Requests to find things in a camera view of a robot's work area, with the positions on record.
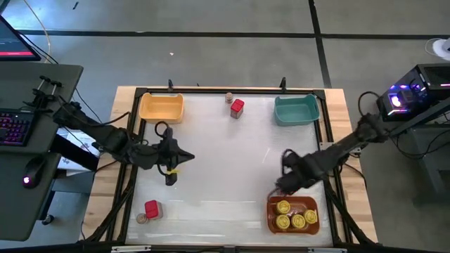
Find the computer mouse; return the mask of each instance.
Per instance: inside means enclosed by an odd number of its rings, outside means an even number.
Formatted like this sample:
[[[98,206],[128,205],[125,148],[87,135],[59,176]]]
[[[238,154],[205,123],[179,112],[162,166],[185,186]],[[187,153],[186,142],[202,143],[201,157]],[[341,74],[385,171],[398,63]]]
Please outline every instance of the computer mouse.
[[[22,178],[22,185],[25,188],[34,188],[41,181],[44,170],[45,157],[38,155],[32,158],[25,166],[25,175]]]

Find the keyboard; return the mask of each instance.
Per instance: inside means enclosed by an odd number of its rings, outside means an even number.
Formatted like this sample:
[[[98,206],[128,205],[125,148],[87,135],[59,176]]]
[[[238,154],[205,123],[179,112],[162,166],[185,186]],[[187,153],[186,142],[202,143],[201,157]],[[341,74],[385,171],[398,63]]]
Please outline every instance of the keyboard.
[[[0,109],[0,145],[25,146],[30,137],[34,112]]]

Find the computer monitor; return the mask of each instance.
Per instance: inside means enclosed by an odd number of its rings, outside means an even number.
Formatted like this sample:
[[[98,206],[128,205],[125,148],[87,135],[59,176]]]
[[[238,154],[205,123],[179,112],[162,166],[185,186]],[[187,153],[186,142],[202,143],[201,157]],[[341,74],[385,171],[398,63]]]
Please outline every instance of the computer monitor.
[[[41,60],[41,57],[0,16],[0,61],[8,60]]]

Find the wooden table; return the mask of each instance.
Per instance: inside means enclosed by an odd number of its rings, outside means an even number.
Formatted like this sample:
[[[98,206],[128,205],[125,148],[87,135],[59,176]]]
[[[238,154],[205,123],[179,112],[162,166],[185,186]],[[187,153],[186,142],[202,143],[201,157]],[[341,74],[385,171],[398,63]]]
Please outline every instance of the wooden table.
[[[205,89],[206,87],[198,87],[196,89]],[[208,87],[209,89],[220,89],[224,87]],[[120,115],[124,114],[131,110],[134,100],[134,92],[136,90],[136,86],[119,86],[117,88],[117,93],[114,99],[114,104],[112,105],[111,119],[117,118]],[[350,118],[347,110],[347,104],[345,102],[344,91],[342,89],[324,89],[326,93],[326,102],[328,106],[328,114],[330,117],[331,129],[333,132],[333,137],[335,141],[339,141],[341,138],[352,132],[352,125],[350,124]],[[136,120],[135,132],[137,133],[137,129],[139,128],[139,116]],[[321,133],[323,135],[323,139],[326,140],[325,137],[325,127],[322,121],[322,117],[320,120],[321,123]],[[120,121],[114,123],[116,127],[124,127],[127,126],[127,117],[121,119]],[[99,166],[103,166],[109,162],[112,162],[112,157],[109,155],[102,156]],[[349,165],[357,168],[361,171],[361,166],[359,164],[359,160],[356,158],[349,158],[347,161]],[[119,173],[120,164],[116,163],[111,165],[96,174],[94,184],[92,186],[91,196],[89,198],[89,203],[86,209],[86,214],[84,217],[83,231],[84,234],[89,237],[95,229],[100,225],[100,223],[104,220],[106,215],[111,209],[113,204],[114,192],[117,184],[117,176]],[[125,188],[129,171],[127,170],[124,186]],[[352,171],[349,168],[344,166],[344,169],[341,173],[342,178],[342,186],[344,188],[345,193],[345,201],[347,204],[347,209],[349,213],[352,215],[353,219],[358,223],[358,226],[363,230],[363,232],[373,241],[377,241],[375,227],[373,225],[371,208],[367,198],[366,188],[364,186],[364,180]],[[120,224],[122,223],[122,212],[117,216],[114,239],[119,235]],[[337,227],[339,236],[342,241],[345,241],[344,231],[342,228],[342,219],[340,218],[339,213],[335,210]]]

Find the concrete floor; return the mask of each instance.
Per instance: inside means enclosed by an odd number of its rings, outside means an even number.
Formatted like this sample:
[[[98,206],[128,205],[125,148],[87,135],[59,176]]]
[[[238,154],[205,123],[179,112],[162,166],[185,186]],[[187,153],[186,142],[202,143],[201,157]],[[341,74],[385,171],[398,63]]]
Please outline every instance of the concrete floor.
[[[307,0],[29,2],[49,30],[314,31]],[[322,33],[450,34],[447,0],[315,0],[315,5]],[[3,16],[16,29],[41,29],[21,0],[12,0]],[[46,49],[45,37],[29,37]],[[175,85],[278,86],[284,76],[289,87],[323,87],[315,39],[52,36],[51,41],[56,60],[84,66],[79,90],[102,119],[109,118],[119,85],[166,85],[170,78]],[[424,52],[425,42],[323,40],[331,85],[345,90],[353,125],[360,93],[383,92],[418,63],[442,62]],[[372,102],[364,102],[363,109],[372,110]],[[361,163],[379,241],[449,251],[450,207],[412,204],[420,185],[418,165],[391,143],[370,145]],[[0,247],[76,241],[86,201],[85,196],[57,195],[51,212],[61,217],[59,223],[37,224],[28,241],[0,242]]]

